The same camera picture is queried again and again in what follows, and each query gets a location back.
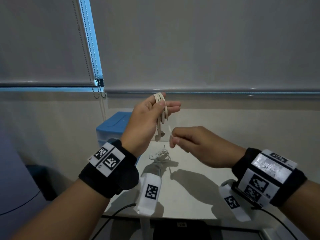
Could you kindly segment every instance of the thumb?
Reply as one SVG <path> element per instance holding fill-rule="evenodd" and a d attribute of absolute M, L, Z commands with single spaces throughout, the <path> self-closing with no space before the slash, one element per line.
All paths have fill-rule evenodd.
<path fill-rule="evenodd" d="M 191 141 L 188 141 L 186 139 L 179 138 L 179 137 L 174 137 L 172 139 L 172 142 L 175 145 L 178 145 L 179 147 L 181 147 L 184 151 L 191 152 L 191 154 L 193 155 L 196 152 L 197 145 L 192 143 Z"/>
<path fill-rule="evenodd" d="M 152 118 L 156 120 L 164 111 L 165 106 L 166 102 L 163 100 L 160 100 L 158 103 L 155 103 L 150 111 Z"/>

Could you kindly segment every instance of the roller blind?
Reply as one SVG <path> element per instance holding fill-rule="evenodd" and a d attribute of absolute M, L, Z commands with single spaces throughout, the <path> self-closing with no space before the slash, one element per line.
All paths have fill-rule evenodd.
<path fill-rule="evenodd" d="M 0 0 L 0 20 L 0 86 L 91 86 L 77 0 Z"/>
<path fill-rule="evenodd" d="M 107 92 L 320 91 L 320 0 L 90 0 Z"/>

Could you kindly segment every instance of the wristband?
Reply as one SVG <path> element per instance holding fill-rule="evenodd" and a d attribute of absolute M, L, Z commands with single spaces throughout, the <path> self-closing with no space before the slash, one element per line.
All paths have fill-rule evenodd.
<path fill-rule="evenodd" d="M 79 178 L 106 198 L 130 190 L 139 182 L 137 158 L 124 149 L 120 140 L 106 143 L 89 158 Z"/>
<path fill-rule="evenodd" d="M 270 150 L 248 148 L 232 172 L 238 178 L 236 187 L 259 206 L 279 207 L 307 180 L 296 166 Z"/>

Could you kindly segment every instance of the forearm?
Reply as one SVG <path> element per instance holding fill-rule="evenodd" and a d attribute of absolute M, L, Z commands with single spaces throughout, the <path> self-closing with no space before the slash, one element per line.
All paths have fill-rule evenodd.
<path fill-rule="evenodd" d="M 310 240 L 320 239 L 320 185 L 306 181 L 279 209 Z"/>
<path fill-rule="evenodd" d="M 109 202 L 110 199 L 78 179 L 23 226 L 12 240 L 89 239 Z"/>

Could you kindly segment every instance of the left hand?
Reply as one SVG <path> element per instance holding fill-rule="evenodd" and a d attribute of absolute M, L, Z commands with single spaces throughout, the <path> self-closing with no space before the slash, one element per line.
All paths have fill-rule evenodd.
<path fill-rule="evenodd" d="M 180 111 L 181 102 L 166 101 L 168 115 Z M 122 147 L 135 157 L 140 156 L 148 148 L 157 128 L 157 118 L 165 108 L 165 102 L 156 103 L 154 95 L 135 105 L 127 127 L 120 138 Z"/>

